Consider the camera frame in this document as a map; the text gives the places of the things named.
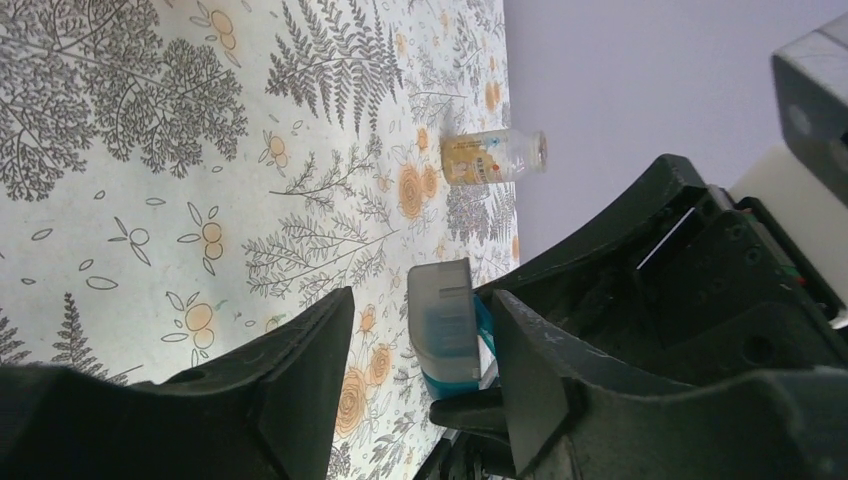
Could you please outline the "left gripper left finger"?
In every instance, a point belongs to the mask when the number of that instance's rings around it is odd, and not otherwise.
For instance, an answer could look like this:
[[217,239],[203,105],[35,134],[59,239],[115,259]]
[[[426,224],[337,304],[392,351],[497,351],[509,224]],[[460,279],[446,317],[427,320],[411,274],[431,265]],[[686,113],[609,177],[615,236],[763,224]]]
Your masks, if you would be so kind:
[[352,335],[339,288],[288,323],[167,381],[65,367],[1,371],[5,479],[322,479]]

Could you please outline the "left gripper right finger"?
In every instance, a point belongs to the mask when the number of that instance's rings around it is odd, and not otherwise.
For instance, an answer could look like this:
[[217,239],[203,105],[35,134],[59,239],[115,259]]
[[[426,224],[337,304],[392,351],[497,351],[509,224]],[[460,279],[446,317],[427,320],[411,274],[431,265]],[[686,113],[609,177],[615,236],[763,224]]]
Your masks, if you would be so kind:
[[513,461],[541,479],[843,479],[847,373],[705,387],[616,359],[504,290],[492,300]]

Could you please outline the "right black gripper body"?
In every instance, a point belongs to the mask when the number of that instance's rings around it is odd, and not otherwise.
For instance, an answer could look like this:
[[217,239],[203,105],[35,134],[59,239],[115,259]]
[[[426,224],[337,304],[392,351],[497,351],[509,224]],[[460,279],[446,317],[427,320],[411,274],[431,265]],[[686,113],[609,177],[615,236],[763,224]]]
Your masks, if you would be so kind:
[[646,256],[594,274],[576,333],[605,353],[705,385],[756,369],[843,368],[834,289],[765,205],[705,195]]

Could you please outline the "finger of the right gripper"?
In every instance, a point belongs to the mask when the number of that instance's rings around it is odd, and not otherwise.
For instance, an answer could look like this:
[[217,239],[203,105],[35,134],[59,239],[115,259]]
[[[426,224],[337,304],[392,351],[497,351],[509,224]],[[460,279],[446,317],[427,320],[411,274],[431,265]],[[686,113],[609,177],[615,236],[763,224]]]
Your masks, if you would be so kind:
[[689,159],[663,154],[584,226],[476,293],[490,308],[501,290],[537,312],[573,304],[604,273],[633,267],[706,190]]
[[429,420],[438,426],[481,437],[508,437],[500,387],[436,400],[430,406]]

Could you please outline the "teal pill box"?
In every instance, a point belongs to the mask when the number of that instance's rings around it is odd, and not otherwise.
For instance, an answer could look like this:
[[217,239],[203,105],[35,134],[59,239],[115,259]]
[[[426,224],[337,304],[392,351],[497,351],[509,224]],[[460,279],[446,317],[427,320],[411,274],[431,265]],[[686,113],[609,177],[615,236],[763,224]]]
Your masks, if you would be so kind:
[[492,316],[475,293],[467,258],[417,265],[407,276],[412,350],[434,400],[480,388],[480,346],[495,352]]

